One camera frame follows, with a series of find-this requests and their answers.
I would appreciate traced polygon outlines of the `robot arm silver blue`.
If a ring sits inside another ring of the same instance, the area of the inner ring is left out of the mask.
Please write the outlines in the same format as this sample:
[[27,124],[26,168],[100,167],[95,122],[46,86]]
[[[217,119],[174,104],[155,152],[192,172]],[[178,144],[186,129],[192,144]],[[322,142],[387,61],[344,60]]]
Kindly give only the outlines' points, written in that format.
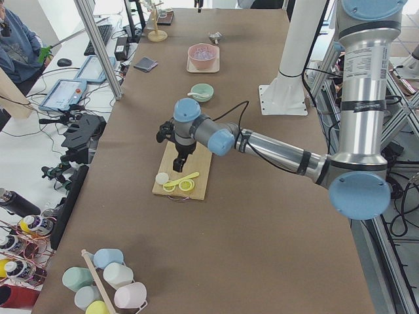
[[390,204],[387,161],[380,139],[386,110],[389,47],[401,31],[403,1],[339,1],[336,36],[344,49],[338,150],[319,155],[203,114],[197,101],[180,99],[168,139],[173,169],[182,171],[197,144],[224,156],[235,149],[274,167],[309,177],[329,191],[333,207],[352,220],[381,215]]

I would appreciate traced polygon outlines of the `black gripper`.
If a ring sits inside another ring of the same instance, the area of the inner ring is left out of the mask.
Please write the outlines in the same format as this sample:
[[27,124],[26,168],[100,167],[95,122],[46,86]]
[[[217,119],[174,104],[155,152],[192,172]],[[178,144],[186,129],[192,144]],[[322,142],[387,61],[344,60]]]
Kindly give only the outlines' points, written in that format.
[[175,149],[178,155],[177,158],[173,161],[173,170],[176,172],[182,172],[187,162],[188,155],[193,154],[196,149],[196,143],[190,145],[175,143]]

